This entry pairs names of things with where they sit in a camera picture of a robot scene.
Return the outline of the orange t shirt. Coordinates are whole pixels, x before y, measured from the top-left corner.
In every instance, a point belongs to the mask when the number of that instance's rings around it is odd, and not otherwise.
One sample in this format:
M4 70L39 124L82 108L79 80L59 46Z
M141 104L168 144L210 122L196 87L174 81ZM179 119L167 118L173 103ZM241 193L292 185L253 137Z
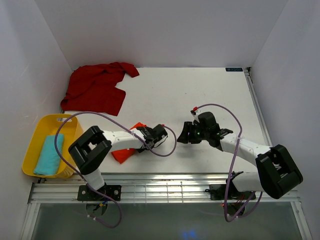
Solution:
M119 131L104 131L104 137L111 142L109 151L118 163L124 163L136 150L145 148L144 143L138 138L145 141L141 132L145 127L147 127L145 124L138 122L131 128L122 127Z

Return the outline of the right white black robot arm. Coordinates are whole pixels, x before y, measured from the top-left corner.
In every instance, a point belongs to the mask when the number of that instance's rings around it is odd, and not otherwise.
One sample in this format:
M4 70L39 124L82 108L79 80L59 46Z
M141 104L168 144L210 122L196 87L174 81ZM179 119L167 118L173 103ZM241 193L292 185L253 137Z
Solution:
M177 141L182 144L208 144L256 167L256 172L234 172L226 194L237 199L244 192L265 192L279 199L303 182L303 176L286 147L267 146L239 138L232 130L220 128L212 112L192 110L193 121L183 124Z

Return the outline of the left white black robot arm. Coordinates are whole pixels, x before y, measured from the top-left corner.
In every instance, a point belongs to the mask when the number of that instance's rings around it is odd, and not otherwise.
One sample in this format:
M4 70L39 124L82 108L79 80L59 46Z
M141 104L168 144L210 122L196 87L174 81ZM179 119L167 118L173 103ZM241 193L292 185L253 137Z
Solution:
M108 153L127 149L142 152L153 149L167 137L168 133L161 124L153 128L138 126L130 132L106 131L92 126L70 145L68 152L90 185L88 193L100 200L106 195L106 187L99 167Z

